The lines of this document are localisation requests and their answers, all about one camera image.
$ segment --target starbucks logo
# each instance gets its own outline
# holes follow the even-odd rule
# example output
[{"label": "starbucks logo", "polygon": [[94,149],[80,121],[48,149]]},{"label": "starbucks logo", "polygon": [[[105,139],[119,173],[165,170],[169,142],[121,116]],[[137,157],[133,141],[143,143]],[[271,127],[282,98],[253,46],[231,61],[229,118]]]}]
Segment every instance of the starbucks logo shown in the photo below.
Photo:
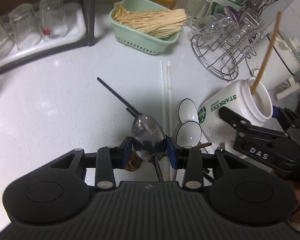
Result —
[{"label": "starbucks logo", "polygon": [[206,108],[203,106],[198,112],[199,123],[203,123],[206,118]]}]

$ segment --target metal rack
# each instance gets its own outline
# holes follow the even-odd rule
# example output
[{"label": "metal rack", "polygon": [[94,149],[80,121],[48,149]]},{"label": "metal rack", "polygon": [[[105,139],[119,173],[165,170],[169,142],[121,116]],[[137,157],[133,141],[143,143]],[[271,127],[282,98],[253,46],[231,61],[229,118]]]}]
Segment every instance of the metal rack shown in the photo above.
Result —
[{"label": "metal rack", "polygon": [[204,34],[199,33],[191,38],[192,50],[200,61],[200,63],[214,76],[225,80],[233,81],[239,74],[238,64],[244,59],[251,59],[251,56],[256,56],[256,52],[253,50],[253,46],[256,43],[256,39],[260,39],[260,34],[257,35],[255,41],[252,44],[240,47],[243,36],[235,45],[231,46],[227,43],[231,33],[220,35],[217,41],[210,45],[204,46],[202,39]]}]

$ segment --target white ceramic spoon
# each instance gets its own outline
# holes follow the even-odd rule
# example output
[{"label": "white ceramic spoon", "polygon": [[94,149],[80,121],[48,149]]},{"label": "white ceramic spoon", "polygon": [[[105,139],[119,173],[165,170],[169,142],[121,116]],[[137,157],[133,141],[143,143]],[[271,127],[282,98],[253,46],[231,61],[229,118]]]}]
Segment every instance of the white ceramic spoon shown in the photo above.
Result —
[{"label": "white ceramic spoon", "polygon": [[178,116],[181,123],[195,121],[199,123],[197,108],[194,102],[189,99],[183,99],[178,108]]},{"label": "white ceramic spoon", "polygon": [[197,146],[201,139],[201,126],[195,121],[185,122],[178,130],[177,144],[184,146]]}]

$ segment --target purple object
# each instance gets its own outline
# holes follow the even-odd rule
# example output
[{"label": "purple object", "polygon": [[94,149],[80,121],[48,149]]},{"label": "purple object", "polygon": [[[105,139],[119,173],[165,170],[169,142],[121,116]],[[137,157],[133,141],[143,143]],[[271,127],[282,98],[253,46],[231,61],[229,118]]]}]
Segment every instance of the purple object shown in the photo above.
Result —
[{"label": "purple object", "polygon": [[226,17],[230,18],[231,21],[238,24],[240,21],[240,15],[239,13],[231,6],[226,6],[224,8],[224,12]]}]

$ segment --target plastic basket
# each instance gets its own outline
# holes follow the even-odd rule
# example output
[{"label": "plastic basket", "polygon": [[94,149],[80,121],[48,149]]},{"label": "plastic basket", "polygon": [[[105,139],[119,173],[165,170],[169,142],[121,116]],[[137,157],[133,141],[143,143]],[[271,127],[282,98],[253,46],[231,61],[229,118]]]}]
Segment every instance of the plastic basket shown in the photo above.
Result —
[{"label": "plastic basket", "polygon": [[[118,3],[121,3],[124,8],[131,12],[145,12],[150,10],[159,11],[166,9],[164,6],[148,0],[123,0]],[[158,54],[162,52],[168,45],[175,43],[179,35],[184,32],[184,30],[181,30],[180,32],[165,39],[158,39],[116,22],[112,18],[113,12],[114,8],[109,13],[109,17],[114,29],[114,35],[117,40],[125,45],[151,55]]]}]

